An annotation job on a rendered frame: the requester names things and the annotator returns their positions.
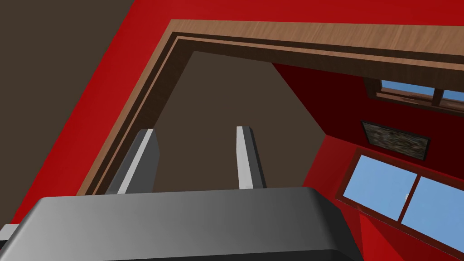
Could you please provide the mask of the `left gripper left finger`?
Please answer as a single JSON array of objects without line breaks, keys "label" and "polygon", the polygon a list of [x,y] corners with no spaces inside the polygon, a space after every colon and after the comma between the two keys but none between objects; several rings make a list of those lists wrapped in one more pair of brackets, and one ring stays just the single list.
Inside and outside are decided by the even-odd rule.
[{"label": "left gripper left finger", "polygon": [[160,150],[154,129],[138,132],[106,194],[151,193]]}]

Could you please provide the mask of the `large wood-framed window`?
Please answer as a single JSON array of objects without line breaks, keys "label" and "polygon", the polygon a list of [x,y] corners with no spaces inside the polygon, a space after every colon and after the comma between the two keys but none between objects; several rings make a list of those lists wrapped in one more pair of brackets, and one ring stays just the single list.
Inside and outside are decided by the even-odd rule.
[{"label": "large wood-framed window", "polygon": [[464,180],[360,148],[341,160],[334,198],[366,261],[464,261]]}]

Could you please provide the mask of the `dark framed wall picture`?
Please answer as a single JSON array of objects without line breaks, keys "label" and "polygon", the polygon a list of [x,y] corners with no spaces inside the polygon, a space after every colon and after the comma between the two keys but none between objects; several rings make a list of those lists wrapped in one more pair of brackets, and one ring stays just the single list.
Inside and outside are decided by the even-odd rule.
[{"label": "dark framed wall picture", "polygon": [[368,121],[361,121],[361,125],[369,144],[418,160],[426,159],[430,137]]}]

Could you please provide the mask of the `small wood-framed window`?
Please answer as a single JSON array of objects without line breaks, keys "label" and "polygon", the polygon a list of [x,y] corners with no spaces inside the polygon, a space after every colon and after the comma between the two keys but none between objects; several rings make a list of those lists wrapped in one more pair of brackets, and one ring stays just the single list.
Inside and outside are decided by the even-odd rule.
[{"label": "small wood-framed window", "polygon": [[366,77],[363,81],[372,99],[464,117],[464,92]]}]

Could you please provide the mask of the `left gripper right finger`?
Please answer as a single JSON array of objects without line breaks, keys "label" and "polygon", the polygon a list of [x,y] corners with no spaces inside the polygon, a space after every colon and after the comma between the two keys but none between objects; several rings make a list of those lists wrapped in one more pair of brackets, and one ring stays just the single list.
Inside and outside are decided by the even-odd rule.
[{"label": "left gripper right finger", "polygon": [[236,137],[239,189],[266,188],[267,185],[252,128],[238,126]]}]

